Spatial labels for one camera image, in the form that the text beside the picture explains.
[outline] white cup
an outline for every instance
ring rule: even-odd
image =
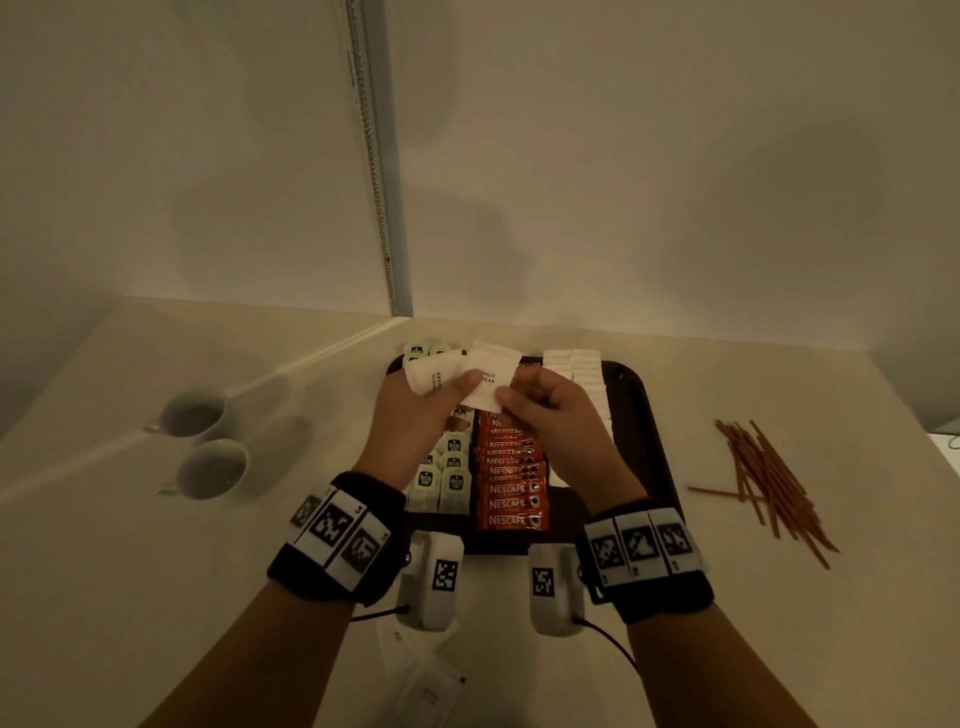
[[[201,441],[232,437],[235,410],[226,396],[206,387],[182,392],[168,401],[145,432],[170,437],[197,437]]]
[[[177,488],[191,500],[210,500],[232,491],[249,471],[250,454],[243,445],[236,440],[211,440],[180,463]]]

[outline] white wall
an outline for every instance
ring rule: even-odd
[[[389,313],[340,6],[0,3],[0,432],[120,294]]]
[[[957,9],[387,4],[415,312],[869,349],[955,416]]]

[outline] black cable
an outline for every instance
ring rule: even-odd
[[[580,618],[580,617],[577,617],[576,615],[574,615],[574,616],[572,617],[572,619],[573,619],[573,623],[574,623],[574,624],[583,624],[585,627],[589,627],[590,629],[599,632],[601,635],[603,635],[603,636],[606,637],[608,640],[610,640],[610,641],[613,643],[613,646],[615,646],[618,650],[620,650],[620,652],[623,654],[623,656],[626,657],[627,660],[630,661],[630,664],[634,666],[634,670],[636,670],[636,672],[639,673],[639,670],[636,669],[636,660],[634,660],[634,658],[630,656],[630,653],[627,652],[627,650],[625,650],[625,649],[623,648],[623,645],[622,645],[622,644],[620,644],[617,640],[615,640],[613,637],[610,636],[610,633],[608,633],[607,631],[605,631],[605,630],[603,630],[603,629],[600,629],[600,627],[598,627],[598,626],[597,626],[596,624],[594,624],[593,622],[587,621],[586,619],[583,619],[583,618]]]
[[[360,617],[354,617],[350,621],[367,621],[367,619],[376,619],[377,617],[388,617],[389,615],[405,615],[410,611],[410,605],[404,604],[402,607],[395,607],[395,609],[388,609],[385,612],[374,612],[371,615],[360,615]]]

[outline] metal chain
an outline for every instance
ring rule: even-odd
[[[396,302],[396,281],[394,279],[394,263],[390,248],[390,232],[387,229],[387,215],[383,205],[383,190],[380,187],[380,163],[376,151],[376,141],[373,136],[373,122],[370,112],[370,102],[367,98],[367,80],[364,76],[364,56],[360,34],[357,30],[357,10],[355,0],[345,0],[347,8],[347,24],[350,31],[350,54],[353,71],[353,86],[357,93],[357,104],[360,107],[360,122],[363,126],[364,144],[367,147],[367,166],[370,170],[370,184],[373,190],[373,209],[376,213],[376,229],[380,236],[380,251],[383,254],[383,267],[387,274],[387,290],[390,294],[390,313],[399,316],[400,309]]]

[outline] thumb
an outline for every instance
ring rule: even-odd
[[[497,387],[494,395],[500,404],[517,415],[523,422],[529,423],[536,429],[541,429],[544,425],[548,424],[547,420],[551,414],[550,410],[546,407],[541,407],[532,400],[528,400],[516,389],[512,389],[511,387]]]
[[[449,381],[437,393],[437,404],[449,414],[454,407],[467,398],[467,395],[477,388],[477,385],[483,381],[483,372],[479,369],[471,369],[469,372],[463,372],[460,376]]]

